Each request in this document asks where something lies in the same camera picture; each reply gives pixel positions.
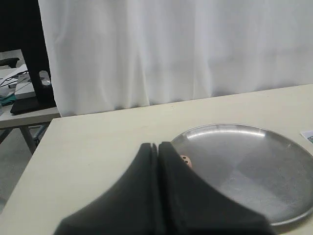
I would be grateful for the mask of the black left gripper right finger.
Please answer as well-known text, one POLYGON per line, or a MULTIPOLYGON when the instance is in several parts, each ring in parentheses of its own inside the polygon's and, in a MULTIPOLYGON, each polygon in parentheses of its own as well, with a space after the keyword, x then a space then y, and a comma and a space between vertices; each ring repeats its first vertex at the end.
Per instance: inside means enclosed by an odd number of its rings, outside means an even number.
POLYGON ((169 142, 158 148, 158 173, 169 235, 273 235, 268 220, 227 198, 189 167, 169 142))

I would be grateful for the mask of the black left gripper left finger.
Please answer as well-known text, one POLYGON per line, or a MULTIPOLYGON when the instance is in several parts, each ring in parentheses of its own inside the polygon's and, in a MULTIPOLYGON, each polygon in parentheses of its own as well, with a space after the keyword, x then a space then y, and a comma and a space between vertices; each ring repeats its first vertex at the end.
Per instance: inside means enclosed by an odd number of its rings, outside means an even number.
POLYGON ((121 178, 96 200, 64 218, 55 234, 161 234, 156 145, 142 144, 121 178))

